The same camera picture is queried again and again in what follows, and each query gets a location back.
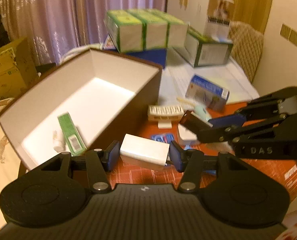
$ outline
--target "small white tube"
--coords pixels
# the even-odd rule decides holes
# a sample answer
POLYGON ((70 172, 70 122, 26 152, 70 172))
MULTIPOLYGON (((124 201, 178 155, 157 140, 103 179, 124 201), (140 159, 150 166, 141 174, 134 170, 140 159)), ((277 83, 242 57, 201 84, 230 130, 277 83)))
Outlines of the small white tube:
POLYGON ((58 152, 65 151, 65 140, 62 130, 53 131, 53 149, 58 152))

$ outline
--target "brown box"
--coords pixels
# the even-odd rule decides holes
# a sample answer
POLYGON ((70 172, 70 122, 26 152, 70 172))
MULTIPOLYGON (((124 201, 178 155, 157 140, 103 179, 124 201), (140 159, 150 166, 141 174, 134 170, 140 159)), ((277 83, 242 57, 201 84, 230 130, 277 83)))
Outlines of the brown box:
POLYGON ((88 149, 122 143, 157 102, 162 67, 115 52, 90 49, 56 67, 0 112, 0 125, 28 169, 58 153, 52 133, 69 112, 88 149))
POLYGON ((0 100, 18 96, 37 77, 27 38, 0 48, 0 100))

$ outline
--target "silver bolt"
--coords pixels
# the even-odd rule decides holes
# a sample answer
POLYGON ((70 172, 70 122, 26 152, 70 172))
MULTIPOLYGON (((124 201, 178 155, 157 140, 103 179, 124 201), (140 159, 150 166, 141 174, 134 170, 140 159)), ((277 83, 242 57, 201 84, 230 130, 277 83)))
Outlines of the silver bolt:
POLYGON ((239 140, 240 140, 239 137, 235 137, 235 138, 233 139, 233 142, 238 142, 239 140))
POLYGON ((195 184, 192 182, 184 182, 181 184, 181 189, 185 190, 185 191, 190 191, 196 188, 195 184))
POLYGON ((106 182, 96 182, 93 184, 93 189, 101 191, 108 188, 108 184, 106 182))

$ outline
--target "light switch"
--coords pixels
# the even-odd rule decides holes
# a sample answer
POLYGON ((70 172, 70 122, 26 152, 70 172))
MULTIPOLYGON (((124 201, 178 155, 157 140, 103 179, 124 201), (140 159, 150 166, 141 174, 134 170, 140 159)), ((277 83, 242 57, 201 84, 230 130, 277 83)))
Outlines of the light switch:
POLYGON ((297 31, 291 30, 289 41, 292 42, 297 47, 297 31))
POLYGON ((282 24, 280 35, 288 40, 290 36, 290 32, 291 32, 291 28, 285 24, 282 24))

